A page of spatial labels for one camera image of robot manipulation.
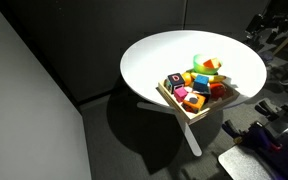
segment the white table leg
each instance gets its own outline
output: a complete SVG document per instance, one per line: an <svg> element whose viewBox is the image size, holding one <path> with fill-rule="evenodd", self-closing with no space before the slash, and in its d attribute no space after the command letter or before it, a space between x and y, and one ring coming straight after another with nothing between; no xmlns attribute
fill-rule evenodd
<svg viewBox="0 0 288 180"><path fill-rule="evenodd" d="M179 125L183 131L183 134L184 134L193 154L195 156L201 156L202 155L202 150L201 150L200 146L198 145L189 125L180 118L178 113L173 108L165 108L162 106L158 106L158 105L151 104L151 103L145 103L145 102L137 103L137 107L142 108L142 109L151 110L151 111L174 114L176 116L177 122L179 123Z"/></svg>

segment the wooden tray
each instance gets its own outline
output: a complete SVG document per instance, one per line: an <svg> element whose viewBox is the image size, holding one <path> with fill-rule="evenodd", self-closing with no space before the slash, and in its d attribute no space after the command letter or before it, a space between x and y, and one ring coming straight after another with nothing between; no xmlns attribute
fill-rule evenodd
<svg viewBox="0 0 288 180"><path fill-rule="evenodd" d="M239 92L237 92L235 89L233 89L229 85L222 82L226 87L226 93L222 97L222 99L218 100L218 101L209 100L209 102L206 103L197 114L194 114L194 113L187 112L184 110L184 108L181 106L181 104L176 101L174 95L172 95L164 87L164 81L165 80L160 81L158 83L158 87L157 87L158 91L163 96L163 98L166 100L166 102L170 106L174 107L179 112L179 115L182 117L182 119L185 122L187 122L189 125L197 122L198 120L206 117L207 115L209 115L211 113L214 113L214 112L222 109L224 106L233 102L239 96Z"/></svg>

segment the blue block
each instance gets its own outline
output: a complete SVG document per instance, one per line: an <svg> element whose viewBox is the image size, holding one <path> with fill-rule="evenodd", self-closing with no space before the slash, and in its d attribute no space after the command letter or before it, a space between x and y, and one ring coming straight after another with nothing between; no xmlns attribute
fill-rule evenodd
<svg viewBox="0 0 288 180"><path fill-rule="evenodd" d="M207 84L208 84L208 77L198 75L194 79L193 89L196 91L199 91L199 92L207 91L207 89L208 89Z"/></svg>

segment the white round table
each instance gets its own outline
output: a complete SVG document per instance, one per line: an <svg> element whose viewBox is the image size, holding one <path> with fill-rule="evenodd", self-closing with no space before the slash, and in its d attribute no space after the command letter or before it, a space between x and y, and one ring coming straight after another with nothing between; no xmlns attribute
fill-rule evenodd
<svg viewBox="0 0 288 180"><path fill-rule="evenodd" d="M243 43L229 37L203 31L169 31L146 37L133 44L123 55L120 68L127 85L139 96L155 104L141 108L169 113L174 110L156 87L168 75L193 68L195 54L209 54L222 60L219 74L229 77L226 84L235 88L239 97L224 108L243 103L256 95L266 80L266 68L261 58ZM187 123L177 120L192 152L202 151Z"/></svg>

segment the pink block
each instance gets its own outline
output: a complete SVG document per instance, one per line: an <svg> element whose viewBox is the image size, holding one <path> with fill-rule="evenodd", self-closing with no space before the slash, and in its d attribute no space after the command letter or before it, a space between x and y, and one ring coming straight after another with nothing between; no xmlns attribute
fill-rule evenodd
<svg viewBox="0 0 288 180"><path fill-rule="evenodd" d="M176 98L177 102L182 102L187 95L187 91L180 87L174 90L174 97Z"/></svg>

